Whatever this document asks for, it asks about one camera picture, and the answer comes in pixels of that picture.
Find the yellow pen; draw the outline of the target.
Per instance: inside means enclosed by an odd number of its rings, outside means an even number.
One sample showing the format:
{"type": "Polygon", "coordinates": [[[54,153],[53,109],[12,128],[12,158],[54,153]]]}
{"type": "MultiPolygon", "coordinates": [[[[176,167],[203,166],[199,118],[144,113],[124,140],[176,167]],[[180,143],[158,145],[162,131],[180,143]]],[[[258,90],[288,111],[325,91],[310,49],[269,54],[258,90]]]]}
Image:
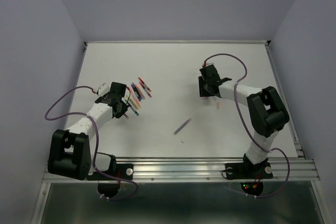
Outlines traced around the yellow pen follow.
{"type": "Polygon", "coordinates": [[[128,95],[128,97],[127,97],[127,102],[128,102],[129,105],[132,105],[134,108],[136,108],[137,105],[136,105],[136,103],[132,100],[131,97],[132,97],[131,95],[128,95]]]}

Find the green pen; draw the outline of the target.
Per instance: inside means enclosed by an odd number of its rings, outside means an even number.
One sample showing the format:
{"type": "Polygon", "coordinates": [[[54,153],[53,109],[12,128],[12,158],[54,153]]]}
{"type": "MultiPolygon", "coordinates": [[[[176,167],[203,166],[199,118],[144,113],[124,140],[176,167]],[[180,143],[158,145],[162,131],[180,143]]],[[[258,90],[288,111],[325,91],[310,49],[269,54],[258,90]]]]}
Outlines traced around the green pen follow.
{"type": "Polygon", "coordinates": [[[139,113],[137,112],[137,110],[132,106],[132,105],[130,105],[129,104],[129,108],[137,115],[137,116],[139,116],[139,113]]]}

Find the red orange pen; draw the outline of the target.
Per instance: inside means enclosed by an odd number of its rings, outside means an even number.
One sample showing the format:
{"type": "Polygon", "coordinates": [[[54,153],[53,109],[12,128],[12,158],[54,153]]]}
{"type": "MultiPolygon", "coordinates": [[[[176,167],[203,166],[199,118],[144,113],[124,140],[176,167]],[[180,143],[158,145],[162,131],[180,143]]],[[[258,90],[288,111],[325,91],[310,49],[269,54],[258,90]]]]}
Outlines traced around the red orange pen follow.
{"type": "Polygon", "coordinates": [[[137,104],[139,104],[140,103],[140,100],[138,99],[138,96],[137,96],[137,94],[135,93],[135,91],[131,88],[131,94],[132,94],[132,97],[133,97],[133,99],[135,100],[135,102],[137,103],[137,104]]]}

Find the dark purple pen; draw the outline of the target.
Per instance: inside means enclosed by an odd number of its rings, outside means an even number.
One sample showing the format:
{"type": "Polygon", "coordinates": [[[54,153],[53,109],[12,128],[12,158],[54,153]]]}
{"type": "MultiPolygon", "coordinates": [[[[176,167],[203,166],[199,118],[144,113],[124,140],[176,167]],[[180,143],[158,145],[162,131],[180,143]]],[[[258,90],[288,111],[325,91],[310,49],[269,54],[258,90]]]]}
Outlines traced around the dark purple pen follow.
{"type": "Polygon", "coordinates": [[[145,99],[145,96],[144,96],[144,94],[142,93],[142,91],[141,91],[141,89],[139,88],[139,86],[138,86],[137,84],[135,84],[135,87],[136,87],[136,89],[137,89],[139,95],[141,96],[141,99],[144,100],[144,99],[145,99]]]}

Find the red pen clear cap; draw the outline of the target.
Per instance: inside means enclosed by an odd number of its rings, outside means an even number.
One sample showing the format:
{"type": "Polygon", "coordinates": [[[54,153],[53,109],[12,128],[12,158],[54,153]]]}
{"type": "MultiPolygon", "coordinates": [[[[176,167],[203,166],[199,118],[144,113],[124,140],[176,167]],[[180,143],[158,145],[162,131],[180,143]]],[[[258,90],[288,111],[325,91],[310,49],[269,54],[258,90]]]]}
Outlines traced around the red pen clear cap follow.
{"type": "Polygon", "coordinates": [[[141,84],[141,86],[142,86],[143,90],[145,91],[145,93],[151,98],[152,96],[151,96],[149,90],[145,87],[145,85],[141,84]]]}

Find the orange brown pen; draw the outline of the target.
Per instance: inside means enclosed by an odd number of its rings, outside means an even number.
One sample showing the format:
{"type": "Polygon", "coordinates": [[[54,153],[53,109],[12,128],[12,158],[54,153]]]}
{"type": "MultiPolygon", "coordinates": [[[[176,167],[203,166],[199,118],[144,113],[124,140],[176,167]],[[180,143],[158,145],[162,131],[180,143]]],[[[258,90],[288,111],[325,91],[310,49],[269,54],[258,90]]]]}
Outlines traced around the orange brown pen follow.
{"type": "Polygon", "coordinates": [[[141,84],[144,84],[145,85],[145,87],[149,90],[149,92],[151,93],[151,89],[148,87],[148,85],[140,78],[140,77],[138,77],[138,79],[139,79],[139,81],[140,81],[140,83],[141,84]]]}

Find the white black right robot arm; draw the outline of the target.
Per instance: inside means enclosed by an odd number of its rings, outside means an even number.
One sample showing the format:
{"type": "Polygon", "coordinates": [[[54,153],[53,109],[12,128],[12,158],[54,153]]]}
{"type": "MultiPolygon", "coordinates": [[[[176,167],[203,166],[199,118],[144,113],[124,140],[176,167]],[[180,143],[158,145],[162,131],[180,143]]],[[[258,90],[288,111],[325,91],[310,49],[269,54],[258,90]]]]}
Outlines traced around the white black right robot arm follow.
{"type": "Polygon", "coordinates": [[[276,88],[253,88],[240,84],[244,75],[235,83],[231,78],[220,78],[214,65],[203,64],[198,78],[200,97],[218,97],[235,102],[240,120],[251,145],[242,163],[244,175],[253,177],[260,172],[260,164],[268,158],[271,145],[278,132],[289,122],[289,113],[276,88]]]}

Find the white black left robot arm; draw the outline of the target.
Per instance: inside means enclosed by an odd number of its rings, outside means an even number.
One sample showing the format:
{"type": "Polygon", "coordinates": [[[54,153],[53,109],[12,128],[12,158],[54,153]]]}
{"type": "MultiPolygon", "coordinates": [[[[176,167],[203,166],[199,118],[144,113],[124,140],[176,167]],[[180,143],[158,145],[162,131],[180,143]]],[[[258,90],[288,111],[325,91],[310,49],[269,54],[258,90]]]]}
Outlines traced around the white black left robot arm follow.
{"type": "Polygon", "coordinates": [[[124,101],[129,88],[122,83],[103,84],[97,90],[90,86],[78,86],[59,98],[46,112],[45,120],[55,121],[71,115],[81,118],[78,122],[64,130],[54,131],[48,157],[48,172],[54,175],[84,180],[90,173],[97,172],[106,179],[115,179],[117,166],[104,161],[99,168],[96,158],[99,147],[99,129],[111,119],[119,119],[128,110],[129,104],[124,101]],[[98,98],[91,109],[84,112],[69,112],[55,118],[48,114],[65,96],[77,89],[89,89],[98,98]]]}

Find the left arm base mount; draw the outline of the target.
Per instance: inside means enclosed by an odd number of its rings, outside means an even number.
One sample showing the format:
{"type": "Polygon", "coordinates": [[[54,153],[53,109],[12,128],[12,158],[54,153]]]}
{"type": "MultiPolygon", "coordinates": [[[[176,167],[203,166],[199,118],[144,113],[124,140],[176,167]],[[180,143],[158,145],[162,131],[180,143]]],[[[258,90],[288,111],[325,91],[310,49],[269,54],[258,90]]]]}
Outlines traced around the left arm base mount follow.
{"type": "Polygon", "coordinates": [[[139,185],[133,181],[133,164],[118,164],[112,154],[97,153],[98,158],[107,161],[99,172],[92,167],[86,180],[97,181],[97,192],[101,199],[117,201],[133,197],[139,190],[139,185]]]}

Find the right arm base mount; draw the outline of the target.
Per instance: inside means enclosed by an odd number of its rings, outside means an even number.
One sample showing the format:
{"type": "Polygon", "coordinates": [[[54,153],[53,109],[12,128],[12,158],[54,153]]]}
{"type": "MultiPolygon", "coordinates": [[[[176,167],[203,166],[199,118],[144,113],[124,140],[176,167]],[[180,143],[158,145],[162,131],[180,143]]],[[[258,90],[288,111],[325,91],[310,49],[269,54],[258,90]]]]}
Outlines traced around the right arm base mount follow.
{"type": "Polygon", "coordinates": [[[241,163],[227,163],[221,175],[228,180],[243,180],[240,187],[248,196],[259,197],[264,190],[263,179],[272,179],[273,173],[268,158],[253,164],[246,156],[241,163]]]}

